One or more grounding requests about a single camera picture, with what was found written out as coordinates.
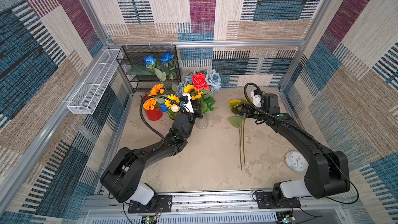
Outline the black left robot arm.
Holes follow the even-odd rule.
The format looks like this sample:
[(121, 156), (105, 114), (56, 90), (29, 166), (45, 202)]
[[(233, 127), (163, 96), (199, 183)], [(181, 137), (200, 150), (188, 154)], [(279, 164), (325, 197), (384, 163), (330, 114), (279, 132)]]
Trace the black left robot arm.
[(185, 148), (197, 118), (203, 118), (200, 110), (180, 113), (163, 140), (141, 149), (121, 148), (101, 175), (100, 183), (119, 203), (130, 199), (144, 188), (140, 180), (147, 167)]

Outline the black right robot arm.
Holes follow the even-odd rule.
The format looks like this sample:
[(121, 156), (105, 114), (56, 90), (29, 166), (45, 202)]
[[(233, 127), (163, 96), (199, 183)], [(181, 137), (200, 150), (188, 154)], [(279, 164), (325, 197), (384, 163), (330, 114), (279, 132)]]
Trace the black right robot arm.
[(350, 190), (347, 156), (341, 151), (332, 151), (301, 129), (287, 113), (281, 113), (278, 97), (263, 94), (263, 103), (244, 101), (235, 109), (242, 117), (265, 123), (276, 133), (289, 141), (308, 163), (302, 179), (276, 183), (273, 188), (275, 201), (299, 197), (317, 199), (329, 197)]

